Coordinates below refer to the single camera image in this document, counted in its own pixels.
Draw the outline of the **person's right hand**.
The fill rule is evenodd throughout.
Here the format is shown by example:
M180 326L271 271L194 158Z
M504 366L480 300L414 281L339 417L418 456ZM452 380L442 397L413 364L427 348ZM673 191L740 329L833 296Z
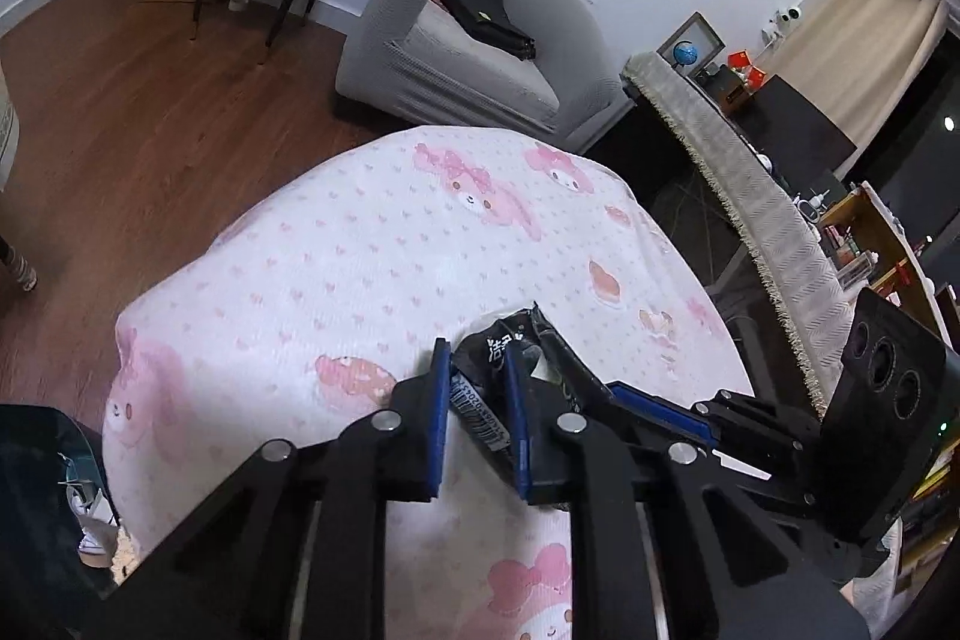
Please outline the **person's right hand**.
M871 609L874 598L872 598L872 583L867 578L853 578L839 588L839 592L862 615L866 615Z

